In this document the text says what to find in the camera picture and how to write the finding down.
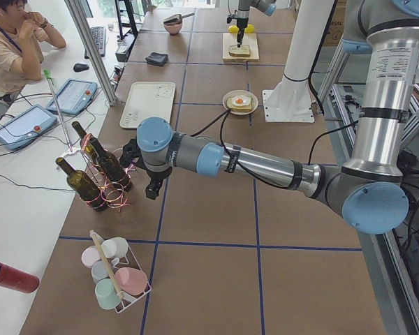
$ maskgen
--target man's hand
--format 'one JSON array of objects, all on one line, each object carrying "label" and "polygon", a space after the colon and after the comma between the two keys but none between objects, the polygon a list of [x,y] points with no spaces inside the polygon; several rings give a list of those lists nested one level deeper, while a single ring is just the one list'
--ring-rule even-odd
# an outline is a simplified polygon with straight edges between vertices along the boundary
[{"label": "man's hand", "polygon": [[39,26],[34,22],[34,20],[23,21],[23,24],[19,30],[19,38],[28,40],[33,35],[33,32],[38,28]]},{"label": "man's hand", "polygon": [[46,23],[46,19],[39,12],[28,12],[26,18],[33,20],[38,27]]}]

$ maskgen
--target robotic arm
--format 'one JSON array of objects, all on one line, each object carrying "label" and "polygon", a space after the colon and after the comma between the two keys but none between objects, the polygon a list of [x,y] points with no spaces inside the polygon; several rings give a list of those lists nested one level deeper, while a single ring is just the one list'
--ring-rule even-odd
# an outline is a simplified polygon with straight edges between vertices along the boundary
[{"label": "robotic arm", "polygon": [[[396,160],[419,61],[419,17],[413,17],[413,11],[403,12],[395,4],[399,0],[364,0],[368,7],[356,2],[351,2],[353,7],[370,19],[361,20],[358,31],[346,33],[358,36],[365,31],[372,57],[353,153],[342,167],[305,165],[207,137],[190,137],[174,132],[159,118],[141,123],[136,139],[124,147],[122,165],[138,158],[136,165],[152,179],[147,196],[153,199],[172,167],[210,177],[225,170],[302,191],[361,232],[381,234],[397,227],[409,210],[399,187],[402,173]],[[373,15],[374,6],[386,15],[394,11],[396,20],[381,22],[379,15]]]},{"label": "robotic arm", "polygon": [[237,47],[240,47],[242,44],[242,39],[244,38],[245,28],[249,23],[249,13],[250,6],[257,8],[267,16],[271,16],[276,9],[274,4],[276,0],[239,0],[237,7],[237,12],[234,15],[229,15],[227,18],[227,23],[231,23],[232,19],[236,19],[237,28]]}]

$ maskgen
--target wooden cutting board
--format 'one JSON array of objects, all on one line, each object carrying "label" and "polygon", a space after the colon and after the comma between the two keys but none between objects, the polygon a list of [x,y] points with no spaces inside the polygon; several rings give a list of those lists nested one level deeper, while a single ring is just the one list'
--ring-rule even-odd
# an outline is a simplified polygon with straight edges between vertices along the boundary
[{"label": "wooden cutting board", "polygon": [[246,33],[244,34],[244,39],[242,40],[243,45],[248,45],[250,47],[250,56],[249,57],[234,57],[228,53],[228,48],[231,45],[236,45],[237,34],[236,33],[223,33],[223,42],[222,42],[222,59],[224,61],[258,61],[259,60],[259,49],[258,49],[258,39],[255,33]]}]

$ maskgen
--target metal pole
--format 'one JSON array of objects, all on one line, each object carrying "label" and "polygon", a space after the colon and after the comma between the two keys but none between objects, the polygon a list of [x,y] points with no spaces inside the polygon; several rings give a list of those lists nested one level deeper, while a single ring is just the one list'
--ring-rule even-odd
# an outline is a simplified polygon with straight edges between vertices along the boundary
[{"label": "metal pole", "polygon": [[85,12],[79,1],[65,0],[68,10],[70,11],[71,17],[78,29],[79,36],[81,37],[82,43],[90,57],[90,62],[95,70],[98,77],[99,84],[104,91],[105,97],[107,98],[109,105],[114,105],[117,102],[117,96],[111,85],[107,71],[105,70],[104,63],[101,56],[98,53],[95,42],[91,36],[89,24],[85,17]]},{"label": "metal pole", "polygon": [[59,102],[57,101],[57,96],[56,96],[56,92],[54,91],[50,72],[49,70],[44,70],[43,73],[45,74],[45,78],[47,78],[48,86],[50,86],[50,91],[51,91],[51,94],[53,95],[53,101],[54,101],[54,104],[56,105],[57,114],[59,115],[59,120],[61,121],[62,130],[64,131],[65,139],[68,145],[68,150],[70,150],[70,152],[73,153],[73,145],[71,144],[70,137],[68,136],[67,128],[65,126],[64,116],[62,114],[61,107],[59,106]]},{"label": "metal pole", "polygon": [[123,24],[121,21],[121,9],[119,9],[119,0],[115,0],[115,9],[117,11],[118,28],[119,28],[119,39],[124,40]]}]

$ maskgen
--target white desk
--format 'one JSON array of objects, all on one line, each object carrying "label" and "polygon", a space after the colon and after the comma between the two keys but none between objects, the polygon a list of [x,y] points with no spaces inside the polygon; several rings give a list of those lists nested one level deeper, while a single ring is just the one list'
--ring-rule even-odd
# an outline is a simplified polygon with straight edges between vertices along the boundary
[{"label": "white desk", "polygon": [[[89,60],[84,59],[84,48],[73,23],[63,35],[67,41],[67,48],[51,51],[42,64],[43,68],[51,71],[56,84],[55,89],[59,89],[68,78],[97,82],[91,66],[89,70],[73,72],[75,63],[89,63]],[[108,32],[106,57],[103,60],[109,75],[113,72],[114,66],[118,65],[115,57],[116,40],[117,35]],[[49,92],[48,83],[43,79],[28,84],[22,94],[26,96]],[[39,103],[46,106],[50,97],[29,99],[32,104]],[[8,113],[17,115],[29,107],[28,102],[20,99],[10,107]],[[96,117],[89,132],[97,136],[108,110],[103,93],[97,96],[88,110]],[[90,113],[84,111],[74,120],[78,120],[85,127],[93,118]],[[68,133],[74,142],[78,136],[70,126],[72,120],[67,121],[68,119],[70,118],[65,118]],[[60,125],[46,135],[65,141]],[[0,174],[18,184],[68,189],[66,175],[57,170],[54,163],[56,157],[66,149],[67,146],[56,139],[40,137],[21,151],[0,157]],[[7,152],[9,151],[6,148],[0,147],[0,154]],[[85,166],[79,153],[66,159],[76,168],[82,169]],[[0,177],[0,262],[42,278],[73,196],[73,192],[17,187]],[[34,296],[35,293],[26,295],[0,287],[0,335],[16,335],[20,332]]]}]

